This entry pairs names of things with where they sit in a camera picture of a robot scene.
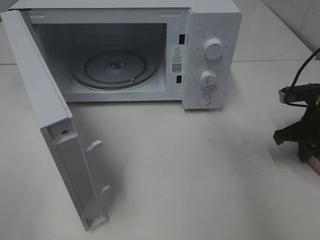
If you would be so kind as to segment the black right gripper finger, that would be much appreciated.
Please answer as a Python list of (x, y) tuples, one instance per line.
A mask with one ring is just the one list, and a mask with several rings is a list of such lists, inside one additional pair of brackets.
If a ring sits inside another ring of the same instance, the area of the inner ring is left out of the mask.
[(277, 145), (281, 145), (284, 142), (302, 143), (307, 140), (302, 132), (300, 123), (294, 123), (283, 129), (276, 130), (273, 134), (273, 139)]
[(302, 163), (306, 163), (312, 156), (317, 153), (317, 146), (311, 143), (298, 143), (298, 157)]

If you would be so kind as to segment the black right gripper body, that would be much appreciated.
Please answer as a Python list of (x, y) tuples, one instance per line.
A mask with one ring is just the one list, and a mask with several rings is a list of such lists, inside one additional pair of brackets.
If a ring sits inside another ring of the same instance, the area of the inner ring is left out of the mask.
[(302, 100), (307, 107), (304, 115), (299, 122), (300, 133), (319, 133), (320, 132), (320, 85), (304, 84), (301, 85)]

